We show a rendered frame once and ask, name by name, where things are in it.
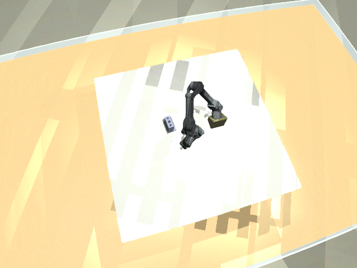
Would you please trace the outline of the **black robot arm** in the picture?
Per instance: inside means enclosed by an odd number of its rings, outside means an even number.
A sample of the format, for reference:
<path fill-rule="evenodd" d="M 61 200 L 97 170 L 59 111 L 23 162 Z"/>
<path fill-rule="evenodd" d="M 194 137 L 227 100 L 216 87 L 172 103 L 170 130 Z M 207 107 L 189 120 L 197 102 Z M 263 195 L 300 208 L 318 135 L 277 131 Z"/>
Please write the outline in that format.
<path fill-rule="evenodd" d="M 193 91 L 190 93 L 190 91 Z M 192 81 L 188 87 L 187 92 L 185 94 L 186 98 L 186 111 L 185 111 L 185 119 L 183 120 L 183 128 L 181 133 L 186 135 L 182 144 L 186 147 L 191 147 L 194 137 L 198 134 L 199 126 L 195 124 L 194 120 L 194 98 L 196 95 L 200 94 L 208 103 L 207 107 L 212 110 L 212 118 L 219 119 L 222 118 L 222 110 L 224 106 L 220 103 L 219 100 L 214 99 L 204 88 L 202 82 L 194 82 Z"/>

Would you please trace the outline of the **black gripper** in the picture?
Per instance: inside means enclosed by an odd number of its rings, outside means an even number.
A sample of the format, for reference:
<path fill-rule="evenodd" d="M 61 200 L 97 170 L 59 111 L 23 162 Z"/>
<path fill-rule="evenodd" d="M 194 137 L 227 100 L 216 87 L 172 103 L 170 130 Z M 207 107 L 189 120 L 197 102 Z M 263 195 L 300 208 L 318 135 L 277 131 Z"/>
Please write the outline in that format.
<path fill-rule="evenodd" d="M 204 131 L 201 127 L 199 127 L 199 128 L 198 128 L 198 134 L 197 134 L 196 137 L 194 137 L 194 140 L 200 138 L 204 133 L 205 133 L 205 131 Z M 184 139 L 183 139 L 183 140 L 184 140 Z M 184 149 L 187 149 L 188 147 L 186 147 L 186 146 L 184 146 L 184 145 L 182 144 L 183 140 L 180 142 L 180 145 L 181 145 Z"/>

